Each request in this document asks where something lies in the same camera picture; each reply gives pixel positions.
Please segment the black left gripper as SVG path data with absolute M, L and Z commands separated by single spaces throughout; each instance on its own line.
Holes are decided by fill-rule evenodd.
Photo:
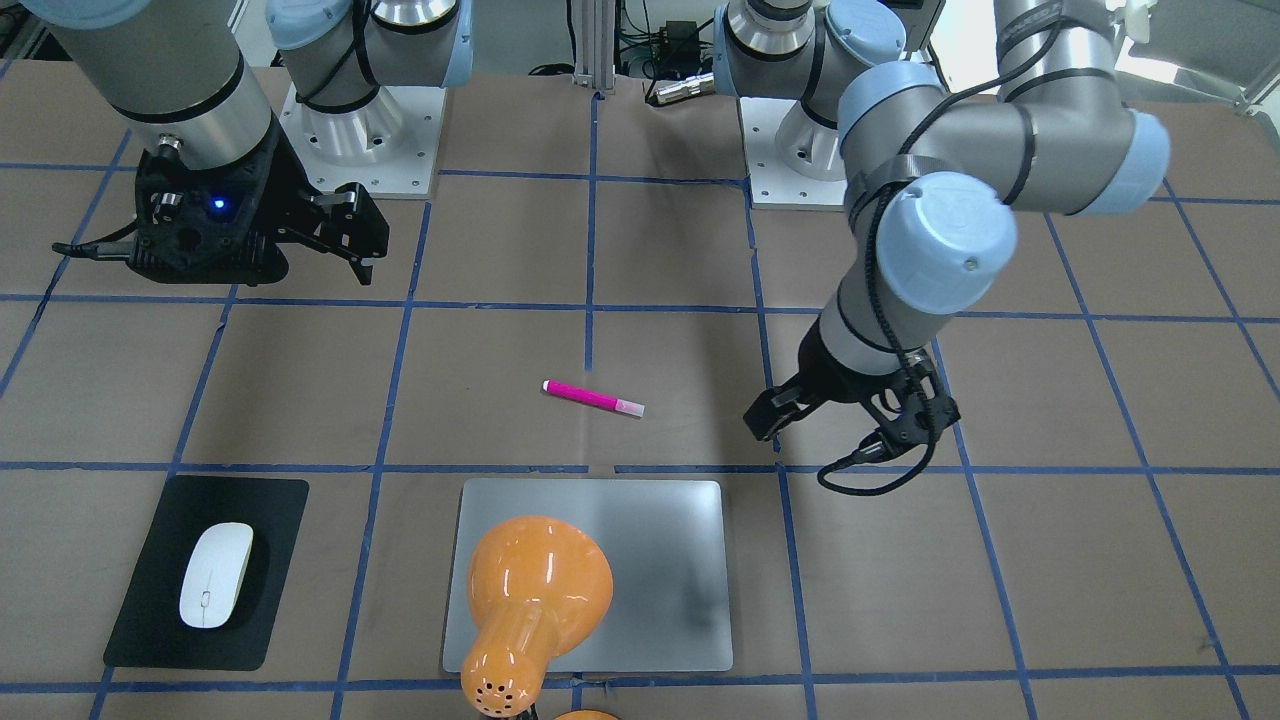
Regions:
M 905 357 L 902 368 L 895 355 L 863 343 L 844 325 L 817 320 L 799 346 L 795 378 L 760 392 L 742 420 L 755 441 L 765 442 L 827 402 L 901 411 L 913 380 L 931 392 L 929 355 L 916 348 Z

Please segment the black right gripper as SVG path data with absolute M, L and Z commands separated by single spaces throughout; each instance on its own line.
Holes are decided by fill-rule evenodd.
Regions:
M 134 178 L 137 228 L 125 264 L 168 284 L 270 284 L 296 242 L 346 263 L 361 286 L 389 249 L 390 227 L 357 182 L 316 193 L 282 127 L 244 158 L 191 170 L 145 151 Z

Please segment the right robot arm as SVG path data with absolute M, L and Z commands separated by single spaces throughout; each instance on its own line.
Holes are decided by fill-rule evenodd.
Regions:
M 370 181 L 307 173 L 228 14 L 215 1 L 28 1 L 143 145 L 133 219 L 64 258 L 123 263 L 163 284 L 271 284 L 300 243 L 360 284 L 389 249 Z M 339 167 L 376 167 L 410 138 L 394 87 L 466 85 L 470 1 L 270 1 L 268 32 L 294 87 L 300 142 Z

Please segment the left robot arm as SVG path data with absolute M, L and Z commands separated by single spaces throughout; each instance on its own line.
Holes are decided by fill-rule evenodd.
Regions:
M 1124 105 L 1102 1 L 997 1 L 998 96 L 963 97 L 904 56 L 878 1 L 730 1 L 713 20 L 716 90 L 794 99 L 835 132 L 855 263 L 797 352 L 797 374 L 745 414 L 758 439 L 814 407 L 905 397 L 895 355 L 923 360 L 1016 246 L 1016 211 L 1134 211 L 1161 184 L 1167 131 Z

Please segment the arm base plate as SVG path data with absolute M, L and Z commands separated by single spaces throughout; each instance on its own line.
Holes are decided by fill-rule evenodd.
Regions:
M 813 120 L 799 100 L 741 97 L 739 113 L 754 208 L 844 206 L 847 182 L 835 129 Z
M 357 182 L 375 199 L 429 200 L 447 99 L 445 88 L 383 87 L 364 108 L 326 114 L 289 96 L 280 123 L 315 188 Z

